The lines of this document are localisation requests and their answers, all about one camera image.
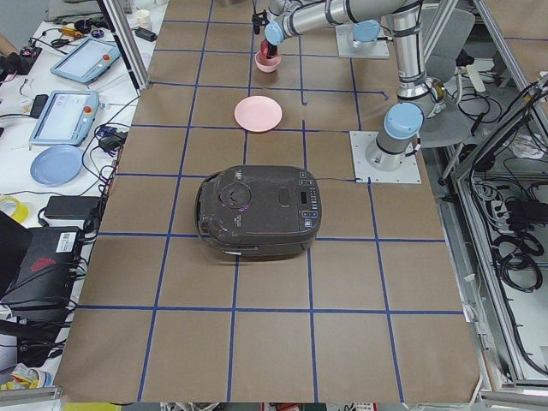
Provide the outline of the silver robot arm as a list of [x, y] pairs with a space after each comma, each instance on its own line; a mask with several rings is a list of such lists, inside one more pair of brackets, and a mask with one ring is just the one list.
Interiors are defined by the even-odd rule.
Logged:
[[434, 79], [426, 74], [422, 8], [421, 1], [272, 1], [263, 12], [265, 40], [261, 51], [272, 58], [285, 39], [348, 22], [359, 28], [369, 21], [385, 18], [396, 52], [398, 104], [386, 113], [384, 130], [376, 138], [373, 151], [384, 157], [401, 157], [418, 132], [401, 137], [399, 127], [390, 122], [411, 119], [419, 111], [419, 125], [423, 126], [444, 101], [444, 95], [436, 91]]

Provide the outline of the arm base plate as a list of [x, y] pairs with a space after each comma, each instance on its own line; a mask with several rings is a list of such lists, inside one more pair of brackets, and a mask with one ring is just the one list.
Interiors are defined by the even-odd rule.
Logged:
[[350, 131], [354, 178], [361, 183], [421, 184], [414, 147], [408, 143], [399, 154], [383, 152], [377, 145], [378, 132]]
[[388, 42], [385, 39], [383, 29], [380, 29], [376, 39], [361, 42], [354, 39], [352, 25], [336, 27], [337, 52], [339, 57], [365, 58], [365, 59], [389, 59], [390, 52]]

